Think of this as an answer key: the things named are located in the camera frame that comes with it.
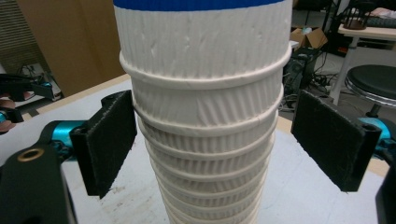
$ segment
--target cardboard box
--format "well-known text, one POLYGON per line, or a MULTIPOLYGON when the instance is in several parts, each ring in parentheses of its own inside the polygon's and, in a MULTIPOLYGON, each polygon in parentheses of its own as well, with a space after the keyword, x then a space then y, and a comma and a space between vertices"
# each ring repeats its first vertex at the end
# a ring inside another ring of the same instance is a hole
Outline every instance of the cardboard box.
POLYGON ((17 2, 64 96, 125 74, 112 1, 17 2))
POLYGON ((299 42, 299 47, 320 49, 328 42, 326 35, 318 27, 313 27, 312 32, 305 35, 302 28, 294 29, 290 34, 290 40, 299 42))

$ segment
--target screw hole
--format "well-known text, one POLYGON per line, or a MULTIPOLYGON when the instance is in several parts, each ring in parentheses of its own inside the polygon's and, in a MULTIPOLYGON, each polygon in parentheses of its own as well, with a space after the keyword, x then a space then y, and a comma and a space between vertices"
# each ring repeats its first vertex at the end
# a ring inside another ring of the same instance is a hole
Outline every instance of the screw hole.
POLYGON ((32 148, 32 149, 22 152, 18 156, 18 161, 33 161, 33 160, 39 158, 43 154, 44 154, 44 149, 32 148))

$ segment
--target blue stripe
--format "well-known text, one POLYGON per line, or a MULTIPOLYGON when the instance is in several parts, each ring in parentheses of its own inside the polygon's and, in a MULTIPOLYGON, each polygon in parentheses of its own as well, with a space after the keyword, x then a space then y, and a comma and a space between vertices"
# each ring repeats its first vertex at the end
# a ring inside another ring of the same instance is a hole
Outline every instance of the blue stripe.
POLYGON ((258 7, 284 0, 114 0, 114 6, 140 11, 207 11, 258 7))

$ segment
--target white table surface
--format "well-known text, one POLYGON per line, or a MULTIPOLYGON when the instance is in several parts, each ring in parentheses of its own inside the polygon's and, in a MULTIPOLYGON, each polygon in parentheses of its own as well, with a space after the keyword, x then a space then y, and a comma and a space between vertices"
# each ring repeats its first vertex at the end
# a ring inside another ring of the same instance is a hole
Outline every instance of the white table surface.
POLYGON ((366 27, 364 30, 348 30, 340 25, 338 33, 346 36, 358 36, 360 38, 396 40, 396 29, 366 27))
MULTIPOLYGON (((40 115, 0 136, 0 164, 14 151, 32 145, 48 122, 88 119, 101 107, 100 99, 131 88, 129 78, 123 76, 38 110, 40 115)), ((112 190, 102 200, 86 195, 76 161, 64 162, 63 169, 79 223, 169 223, 140 131, 112 190)), ((377 223, 380 175, 368 171, 359 192, 341 192, 294 137, 280 130, 268 169, 258 223, 377 223)))

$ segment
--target chair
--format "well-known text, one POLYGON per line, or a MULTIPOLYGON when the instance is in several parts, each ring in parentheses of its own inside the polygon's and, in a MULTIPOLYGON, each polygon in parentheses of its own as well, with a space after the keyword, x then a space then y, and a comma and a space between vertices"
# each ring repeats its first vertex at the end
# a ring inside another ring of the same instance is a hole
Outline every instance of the chair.
POLYGON ((369 118, 378 118, 381 106, 396 108, 396 67, 367 64, 350 69, 346 86, 360 98, 374 102, 369 118))

